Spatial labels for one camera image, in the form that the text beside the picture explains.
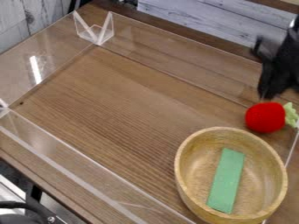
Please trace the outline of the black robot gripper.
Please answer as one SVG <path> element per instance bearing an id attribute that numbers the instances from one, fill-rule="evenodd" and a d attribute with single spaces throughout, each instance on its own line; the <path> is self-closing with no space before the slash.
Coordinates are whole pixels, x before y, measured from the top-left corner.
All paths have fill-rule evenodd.
<path id="1" fill-rule="evenodd" d="M 259 98 L 271 100 L 274 95 L 281 95 L 289 88 L 299 91 L 299 17 L 291 21 L 281 44 L 267 37 L 258 36 L 251 52 L 265 60 L 257 87 Z M 274 93 L 273 62 L 282 66 L 275 69 Z"/>

